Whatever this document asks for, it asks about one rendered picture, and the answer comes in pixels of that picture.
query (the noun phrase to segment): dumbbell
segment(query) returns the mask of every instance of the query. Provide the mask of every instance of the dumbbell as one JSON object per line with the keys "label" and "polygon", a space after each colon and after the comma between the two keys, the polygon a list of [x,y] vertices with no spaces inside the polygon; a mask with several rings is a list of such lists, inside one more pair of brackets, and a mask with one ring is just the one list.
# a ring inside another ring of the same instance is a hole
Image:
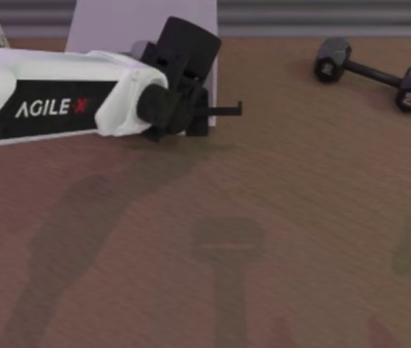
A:
{"label": "dumbbell", "polygon": [[315,62],[315,75],[322,83],[334,83],[350,71],[398,88],[395,104],[402,112],[411,112],[411,67],[403,78],[390,75],[350,60],[352,48],[344,38],[329,38],[321,45]]}

